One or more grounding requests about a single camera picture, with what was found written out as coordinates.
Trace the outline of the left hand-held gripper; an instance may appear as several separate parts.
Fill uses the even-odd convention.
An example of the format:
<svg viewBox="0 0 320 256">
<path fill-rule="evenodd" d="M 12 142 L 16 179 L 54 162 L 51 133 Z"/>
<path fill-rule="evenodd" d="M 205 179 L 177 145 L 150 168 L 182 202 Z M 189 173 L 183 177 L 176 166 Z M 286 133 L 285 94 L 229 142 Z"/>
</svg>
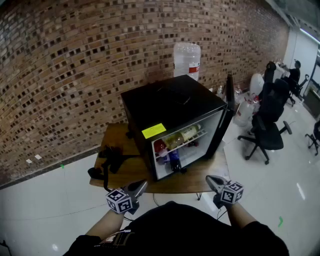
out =
<svg viewBox="0 0 320 256">
<path fill-rule="evenodd" d="M 143 195 L 147 187 L 147 180 L 139 180 L 128 186 L 113 189 L 106 195 L 107 204 L 117 214 L 129 212 L 133 215 L 140 206 L 139 197 Z"/>
</svg>

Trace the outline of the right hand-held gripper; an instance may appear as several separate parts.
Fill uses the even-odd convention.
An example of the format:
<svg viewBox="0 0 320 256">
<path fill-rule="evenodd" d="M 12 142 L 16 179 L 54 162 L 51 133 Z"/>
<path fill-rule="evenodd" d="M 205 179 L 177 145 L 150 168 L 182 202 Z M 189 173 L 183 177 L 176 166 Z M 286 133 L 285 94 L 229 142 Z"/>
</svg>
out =
<svg viewBox="0 0 320 256">
<path fill-rule="evenodd" d="M 207 175 L 205 181 L 212 191 L 216 193 L 213 203 L 220 209 L 225 205 L 234 205 L 243 196 L 244 186 L 218 175 Z"/>
</svg>

